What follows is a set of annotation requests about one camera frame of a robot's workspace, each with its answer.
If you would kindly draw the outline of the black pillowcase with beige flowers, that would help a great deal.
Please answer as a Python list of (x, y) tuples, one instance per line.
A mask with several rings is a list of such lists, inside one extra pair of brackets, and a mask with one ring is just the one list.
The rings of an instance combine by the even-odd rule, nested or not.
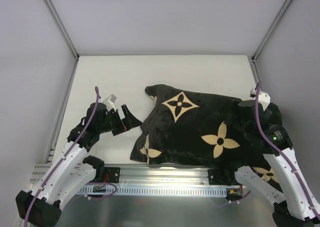
[(130, 154), (148, 165), (177, 164), (235, 172), (249, 142), (225, 124), (237, 97), (198, 93), (165, 84), (147, 86), (154, 108)]

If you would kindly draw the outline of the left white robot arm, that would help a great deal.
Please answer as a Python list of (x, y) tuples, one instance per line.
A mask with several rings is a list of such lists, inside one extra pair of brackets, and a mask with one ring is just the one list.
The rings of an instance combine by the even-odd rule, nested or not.
[(104, 178), (105, 162), (89, 154), (100, 135), (111, 132), (113, 136), (142, 125), (124, 104), (124, 118), (116, 109), (107, 109), (95, 102), (86, 116), (73, 128), (56, 161), (29, 191), (20, 191), (16, 198), (19, 217), (24, 224), (36, 227), (53, 227), (59, 221), (64, 207), (87, 183)]

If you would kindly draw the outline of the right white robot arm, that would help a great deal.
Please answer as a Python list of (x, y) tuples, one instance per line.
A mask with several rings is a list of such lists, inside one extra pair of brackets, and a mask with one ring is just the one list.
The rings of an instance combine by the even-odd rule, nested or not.
[(278, 227), (313, 227), (320, 222), (320, 204), (300, 171), (280, 111), (270, 101), (233, 101), (228, 114), (249, 142), (244, 159), (224, 172), (228, 184), (242, 184), (264, 201)]

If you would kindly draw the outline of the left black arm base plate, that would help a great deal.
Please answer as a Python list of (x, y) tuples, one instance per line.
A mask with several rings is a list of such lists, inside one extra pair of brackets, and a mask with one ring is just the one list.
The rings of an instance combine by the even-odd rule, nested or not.
[(102, 183), (117, 184), (120, 181), (120, 167), (104, 167), (101, 177)]

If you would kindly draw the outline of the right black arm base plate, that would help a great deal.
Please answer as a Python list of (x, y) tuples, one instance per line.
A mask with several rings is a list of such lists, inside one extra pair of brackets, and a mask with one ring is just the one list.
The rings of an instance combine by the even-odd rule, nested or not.
[(208, 182), (210, 185), (238, 185), (235, 179), (235, 173), (226, 168), (215, 169), (211, 168), (207, 171)]

